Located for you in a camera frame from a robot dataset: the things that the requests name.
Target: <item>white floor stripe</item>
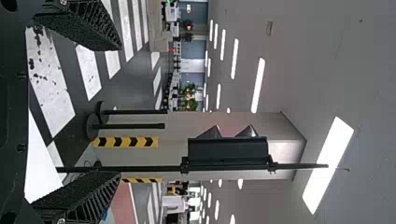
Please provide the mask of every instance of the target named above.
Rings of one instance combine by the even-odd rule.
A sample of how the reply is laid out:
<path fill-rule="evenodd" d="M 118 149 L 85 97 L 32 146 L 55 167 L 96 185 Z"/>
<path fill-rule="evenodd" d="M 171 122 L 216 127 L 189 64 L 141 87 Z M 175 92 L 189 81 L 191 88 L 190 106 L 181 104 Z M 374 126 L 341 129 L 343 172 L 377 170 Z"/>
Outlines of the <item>white floor stripe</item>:
<path fill-rule="evenodd" d="M 155 209 L 155 220 L 158 222 L 158 215 L 160 214 L 160 206 L 158 201 L 158 192 L 157 192 L 157 185 L 156 183 L 152 184 L 152 195 L 154 195 L 154 209 Z"/>
<path fill-rule="evenodd" d="M 159 110 L 161 107 L 161 100 L 163 99 L 163 87 L 160 87 L 160 92 L 157 96 L 157 102 L 155 103 L 155 109 Z"/>
<path fill-rule="evenodd" d="M 151 52 L 151 69 L 154 70 L 155 64 L 160 59 L 160 52 Z"/>
<path fill-rule="evenodd" d="M 134 11 L 134 36 L 136 37 L 137 51 L 142 49 L 142 29 L 140 28 L 139 1 L 132 0 L 132 10 Z"/>
<path fill-rule="evenodd" d="M 76 47 L 76 53 L 85 92 L 87 93 L 88 101 L 90 101 L 102 89 L 95 53 L 81 45 Z"/>
<path fill-rule="evenodd" d="M 161 206 L 160 224 L 163 224 L 163 206 Z"/>
<path fill-rule="evenodd" d="M 163 187 L 162 187 L 162 184 L 159 183 L 157 185 L 157 187 L 158 187 L 158 195 L 160 195 L 160 201 L 162 201 L 163 200 Z"/>
<path fill-rule="evenodd" d="M 111 20 L 113 19 L 113 11 L 111 8 L 111 0 L 102 0 L 103 5 L 105 6 L 108 14 L 110 15 Z M 120 56 L 117 51 L 106 51 L 106 64 L 107 64 L 107 71 L 108 77 L 111 79 L 113 78 L 118 71 L 121 69 L 120 65 Z"/>
<path fill-rule="evenodd" d="M 129 23 L 128 0 L 119 0 L 120 19 L 122 27 L 123 47 L 126 62 L 134 57 L 134 47 L 132 45 L 131 24 Z"/>
<path fill-rule="evenodd" d="M 26 29 L 29 78 L 52 137 L 76 115 L 53 40 Z"/>
<path fill-rule="evenodd" d="M 62 162 L 61 156 L 59 155 L 58 148 L 55 145 L 55 142 L 51 142 L 47 146 L 47 150 L 49 151 L 50 158 L 52 159 L 52 163 L 55 167 L 64 167 L 64 163 Z M 66 178 L 67 174 L 59 174 L 59 178 L 63 181 Z"/>
<path fill-rule="evenodd" d="M 35 119 L 29 110 L 29 150 L 25 178 L 25 198 L 29 203 L 62 187 Z"/>
<path fill-rule="evenodd" d="M 149 42 L 148 12 L 146 8 L 146 0 L 142 0 L 142 16 L 143 16 L 143 34 L 145 44 Z"/>
<path fill-rule="evenodd" d="M 152 82 L 152 86 L 154 89 L 154 96 L 157 93 L 158 87 L 160 87 L 161 83 L 161 67 L 158 68 L 157 75 L 155 75 L 154 81 Z"/>
<path fill-rule="evenodd" d="M 152 212 L 152 198 L 151 194 L 148 195 L 148 223 L 155 224 L 154 213 Z"/>
<path fill-rule="evenodd" d="M 132 191 L 132 185 L 128 184 L 129 187 L 129 192 L 131 193 L 131 202 L 132 202 L 132 206 L 134 208 L 134 223 L 135 224 L 139 224 L 139 220 L 137 218 L 137 213 L 136 213 L 136 206 L 134 205 L 134 193 Z"/>
<path fill-rule="evenodd" d="M 105 52 L 105 56 L 106 56 L 108 77 L 111 79 L 121 69 L 120 56 L 119 56 L 119 53 L 117 51 L 106 51 Z"/>

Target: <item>yellow and black hazard stripe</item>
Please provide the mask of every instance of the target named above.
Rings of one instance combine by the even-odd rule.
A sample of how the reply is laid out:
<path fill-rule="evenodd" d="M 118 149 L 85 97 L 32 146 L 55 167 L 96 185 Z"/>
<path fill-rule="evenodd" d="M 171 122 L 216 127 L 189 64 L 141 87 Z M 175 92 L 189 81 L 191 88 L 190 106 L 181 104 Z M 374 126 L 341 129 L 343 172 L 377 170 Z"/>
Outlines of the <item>yellow and black hazard stripe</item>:
<path fill-rule="evenodd" d="M 103 148 L 158 148 L 158 136 L 152 137 L 97 137 L 93 140 L 94 147 Z"/>
<path fill-rule="evenodd" d="M 123 178 L 123 182 L 132 184 L 152 184 L 152 183 L 162 183 L 162 178 L 142 178 L 142 177 L 128 177 Z"/>

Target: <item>floor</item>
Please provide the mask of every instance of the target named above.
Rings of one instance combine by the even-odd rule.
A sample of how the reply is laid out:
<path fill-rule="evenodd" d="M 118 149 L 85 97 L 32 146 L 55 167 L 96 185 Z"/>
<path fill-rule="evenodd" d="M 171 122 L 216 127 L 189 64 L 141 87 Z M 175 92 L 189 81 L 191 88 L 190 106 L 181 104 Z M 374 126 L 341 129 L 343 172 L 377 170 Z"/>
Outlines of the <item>floor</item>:
<path fill-rule="evenodd" d="M 45 145 L 58 148 L 65 166 L 75 165 L 90 143 L 83 125 L 98 101 L 118 109 L 151 109 L 155 105 L 158 93 L 153 92 L 152 83 L 160 64 L 159 58 L 151 60 L 148 38 L 142 32 L 148 29 L 147 18 L 141 13 L 143 2 L 104 1 L 107 9 L 111 6 L 123 39 L 124 50 L 119 52 L 92 52 L 45 28 L 26 30 L 30 110 Z M 127 6 L 126 12 L 119 5 Z M 129 20 L 121 22 L 125 14 Z"/>
<path fill-rule="evenodd" d="M 159 63 L 162 55 L 149 51 L 146 2 L 102 2 L 123 41 L 121 51 L 93 52 L 47 28 L 26 29 L 30 149 L 25 195 L 29 202 L 77 178 L 58 175 L 55 166 L 85 166 L 96 161 L 95 151 L 86 150 L 90 141 L 84 124 L 97 102 L 106 101 L 117 109 L 161 105 L 166 70 L 162 71 Z M 160 223 L 161 186 L 132 189 L 128 192 L 136 197 L 136 223 Z M 112 206 L 104 223 L 119 223 L 119 213 Z"/>

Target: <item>zebra crossing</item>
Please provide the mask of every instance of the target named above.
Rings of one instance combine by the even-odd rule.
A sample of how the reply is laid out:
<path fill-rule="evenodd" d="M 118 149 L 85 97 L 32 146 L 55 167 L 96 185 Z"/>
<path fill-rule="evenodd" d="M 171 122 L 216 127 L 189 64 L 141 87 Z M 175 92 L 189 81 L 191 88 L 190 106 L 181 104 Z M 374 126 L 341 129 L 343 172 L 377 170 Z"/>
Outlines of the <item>zebra crossing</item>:
<path fill-rule="evenodd" d="M 51 175 L 42 184 L 51 181 L 56 184 L 52 185 L 54 186 L 52 189 L 47 189 L 47 193 L 54 190 L 55 187 L 59 188 L 62 185 L 64 175 L 54 175 L 53 173 L 56 173 L 54 167 L 64 166 L 65 162 L 68 162 L 67 158 L 70 157 L 65 159 L 64 156 L 73 154 L 70 151 L 72 146 L 69 144 L 82 141 L 78 140 L 82 139 L 82 137 L 76 137 L 76 141 L 69 140 L 75 138 L 74 130 L 70 127 L 72 125 L 71 123 L 77 119 L 76 124 L 79 127 L 81 124 L 80 120 L 83 119 L 83 115 L 80 112 L 81 104 L 84 103 L 87 105 L 88 103 L 94 103 L 97 101 L 94 98 L 102 94 L 100 92 L 104 90 L 108 92 L 108 89 L 111 88 L 108 87 L 109 85 L 119 85 L 118 82 L 117 84 L 112 84 L 115 82 L 114 77 L 122 73 L 123 67 L 128 67 L 128 64 L 134 63 L 135 56 L 138 53 L 140 56 L 137 57 L 137 60 L 150 60 L 149 54 L 146 53 L 148 48 L 144 46 L 149 42 L 146 1 L 102 0 L 102 2 L 111 19 L 116 23 L 116 27 L 120 27 L 119 33 L 122 35 L 124 53 L 118 51 L 93 52 L 69 40 L 60 41 L 59 37 L 55 38 L 55 36 L 59 35 L 43 27 L 27 27 L 25 31 L 29 78 L 34 98 L 36 98 L 30 105 L 31 108 L 34 108 L 30 114 L 30 121 L 33 121 L 34 125 L 32 127 L 35 128 L 35 131 L 29 132 L 29 137 L 39 142 L 39 144 L 33 144 L 31 146 L 35 146 L 35 150 L 45 153 L 45 158 L 51 160 L 50 163 L 44 163 L 51 166 L 46 169 L 50 171 Z M 67 46 L 74 46 L 74 49 L 69 50 L 67 56 L 63 56 L 66 47 L 63 47 L 60 42 L 62 44 L 67 43 Z M 61 56 L 66 58 L 67 63 L 65 63 L 65 59 L 60 59 Z M 147 72 L 149 74 L 144 78 L 152 78 L 151 81 L 153 81 L 155 78 L 151 76 L 151 70 L 150 65 L 148 65 Z M 139 73 L 145 73 L 145 70 L 140 68 Z M 146 85 L 144 88 L 147 88 L 148 92 L 152 92 L 150 85 Z M 64 131 L 66 127 L 68 131 L 67 135 L 61 134 L 66 132 Z M 55 140 L 59 139 L 69 143 L 57 144 Z M 30 162 L 28 169 L 31 171 L 35 171 L 37 170 L 35 167 L 39 168 L 43 165 L 35 161 L 35 159 L 38 159 L 37 157 L 40 153 L 33 153 L 32 158 L 28 161 Z M 27 175 L 27 179 L 32 180 L 29 182 L 30 184 L 34 182 L 33 180 L 39 179 L 37 177 L 39 173 L 37 172 L 28 171 Z M 38 188 L 30 189 L 37 190 L 38 192 L 33 192 L 31 195 L 45 195 L 43 194 L 45 190 L 42 191 Z"/>

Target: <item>ceiling light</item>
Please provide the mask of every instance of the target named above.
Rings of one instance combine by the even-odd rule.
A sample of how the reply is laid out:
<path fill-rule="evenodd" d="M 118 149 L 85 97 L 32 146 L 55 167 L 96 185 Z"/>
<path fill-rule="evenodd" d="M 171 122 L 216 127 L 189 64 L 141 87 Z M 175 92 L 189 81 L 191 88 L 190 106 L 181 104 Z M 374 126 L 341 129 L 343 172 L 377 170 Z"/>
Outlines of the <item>ceiling light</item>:
<path fill-rule="evenodd" d="M 223 29 L 221 32 L 221 52 L 220 52 L 220 59 L 222 61 L 224 60 L 225 35 L 226 35 L 226 30 Z"/>
<path fill-rule="evenodd" d="M 207 67 L 207 50 L 205 51 L 205 67 Z"/>
<path fill-rule="evenodd" d="M 210 206 L 212 206 L 212 193 L 207 195 L 207 207 L 210 208 Z"/>
<path fill-rule="evenodd" d="M 230 224 L 235 224 L 235 216 L 233 214 L 231 215 Z"/>
<path fill-rule="evenodd" d="M 216 25 L 215 25 L 215 40 L 214 40 L 215 42 L 213 45 L 214 49 L 218 48 L 218 29 L 219 29 L 219 25 L 216 23 Z"/>
<path fill-rule="evenodd" d="M 218 84 L 218 98 L 216 99 L 216 109 L 220 108 L 221 84 Z"/>
<path fill-rule="evenodd" d="M 243 186 L 244 186 L 244 179 L 238 179 L 238 188 L 242 189 Z"/>
<path fill-rule="evenodd" d="M 210 67 L 212 66 L 212 59 L 207 60 L 207 77 L 210 77 Z"/>
<path fill-rule="evenodd" d="M 349 125 L 335 117 L 317 163 L 327 163 L 330 168 L 338 167 L 353 133 L 354 130 Z M 335 169 L 317 169 L 309 177 L 303 199 L 311 214 L 316 212 L 334 172 Z"/>
<path fill-rule="evenodd" d="M 206 105 L 205 105 L 205 107 L 206 107 L 206 111 L 208 111 L 208 108 L 209 108 L 209 94 L 206 96 Z"/>
<path fill-rule="evenodd" d="M 210 20 L 209 40 L 213 39 L 213 20 Z"/>
<path fill-rule="evenodd" d="M 239 40 L 233 42 L 233 64 L 231 65 L 231 78 L 235 79 L 236 60 L 238 59 Z"/>
<path fill-rule="evenodd" d="M 257 68 L 256 83 L 254 84 L 253 99 L 251 101 L 251 113 L 256 114 L 257 106 L 259 105 L 260 92 L 262 91 L 262 79 L 264 77 L 265 60 L 259 59 L 259 66 Z"/>
<path fill-rule="evenodd" d="M 218 220 L 219 218 L 219 210 L 220 210 L 220 202 L 219 200 L 216 200 L 215 220 Z"/>
<path fill-rule="evenodd" d="M 206 189 L 204 189 L 204 201 L 206 201 Z"/>

